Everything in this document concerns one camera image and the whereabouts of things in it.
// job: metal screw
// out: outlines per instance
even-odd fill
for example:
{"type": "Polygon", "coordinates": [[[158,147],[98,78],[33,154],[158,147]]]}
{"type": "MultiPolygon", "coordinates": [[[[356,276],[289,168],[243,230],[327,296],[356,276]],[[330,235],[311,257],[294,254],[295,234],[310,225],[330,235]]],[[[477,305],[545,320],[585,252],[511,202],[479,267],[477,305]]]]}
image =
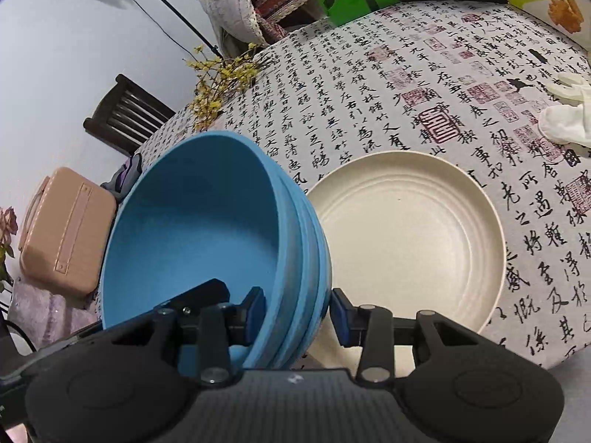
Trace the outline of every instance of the metal screw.
{"type": "Polygon", "coordinates": [[[228,370],[224,368],[219,368],[217,366],[212,366],[210,368],[205,368],[201,372],[201,379],[206,381],[207,383],[222,383],[226,381],[230,377],[228,370]]]}
{"type": "Polygon", "coordinates": [[[365,381],[371,381],[372,383],[381,383],[390,378],[390,376],[390,372],[381,366],[371,366],[370,368],[365,368],[361,372],[361,377],[365,381]]]}

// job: ceramic plate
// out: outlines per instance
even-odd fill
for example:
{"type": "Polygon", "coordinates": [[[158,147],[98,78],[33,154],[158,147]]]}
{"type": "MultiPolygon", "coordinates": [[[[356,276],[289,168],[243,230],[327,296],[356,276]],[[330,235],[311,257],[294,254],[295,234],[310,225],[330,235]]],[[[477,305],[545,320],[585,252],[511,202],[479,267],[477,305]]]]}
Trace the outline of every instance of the ceramic plate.
{"type": "MultiPolygon", "coordinates": [[[[417,152],[383,152],[344,165],[309,193],[326,235],[333,287],[355,306],[414,318],[432,309],[480,331],[499,298],[505,240],[492,203],[457,167],[417,152]]],[[[338,345],[325,318],[308,353],[355,374],[360,348],[338,345]]],[[[414,368],[396,348],[396,374],[414,368]]]]}

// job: chair backrest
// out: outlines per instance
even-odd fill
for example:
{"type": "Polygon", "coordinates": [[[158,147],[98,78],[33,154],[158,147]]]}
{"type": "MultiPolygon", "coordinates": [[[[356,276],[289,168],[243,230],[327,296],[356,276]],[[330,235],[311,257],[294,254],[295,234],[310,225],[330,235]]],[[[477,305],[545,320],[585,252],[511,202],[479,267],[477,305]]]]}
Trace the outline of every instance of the chair backrest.
{"type": "Polygon", "coordinates": [[[130,157],[174,112],[126,76],[119,74],[115,81],[84,128],[130,157]]]}

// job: stacked blue bowls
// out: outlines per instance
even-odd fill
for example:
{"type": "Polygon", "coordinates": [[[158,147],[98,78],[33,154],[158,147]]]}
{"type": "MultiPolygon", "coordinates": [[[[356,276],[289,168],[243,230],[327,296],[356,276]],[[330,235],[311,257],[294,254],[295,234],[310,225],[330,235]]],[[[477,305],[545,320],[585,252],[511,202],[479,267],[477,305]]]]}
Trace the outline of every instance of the stacked blue bowls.
{"type": "MultiPolygon", "coordinates": [[[[235,368],[285,368],[314,338],[328,305],[330,257],[313,207],[255,143],[230,131],[188,138],[138,179],[119,209],[100,280],[109,328],[211,278],[230,302],[253,286],[267,313],[235,368]]],[[[194,374],[196,352],[179,370],[194,374]]]]}

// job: calligraphy tablecloth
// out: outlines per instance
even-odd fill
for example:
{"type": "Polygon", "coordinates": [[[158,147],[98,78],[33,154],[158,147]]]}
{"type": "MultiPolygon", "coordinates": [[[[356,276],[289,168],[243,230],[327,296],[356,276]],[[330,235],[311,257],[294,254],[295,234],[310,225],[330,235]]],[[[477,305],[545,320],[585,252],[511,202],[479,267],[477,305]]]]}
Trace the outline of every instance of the calligraphy tablecloth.
{"type": "MultiPolygon", "coordinates": [[[[583,49],[509,6],[422,2],[340,28],[318,21],[264,54],[274,63],[215,128],[252,138],[304,191],[370,152],[413,149],[459,166],[506,237],[484,335],[545,367],[591,342],[591,151],[537,129],[552,103],[545,82],[591,76],[583,49]]],[[[192,125],[188,109],[174,116],[141,148],[145,166],[192,125]]]]}

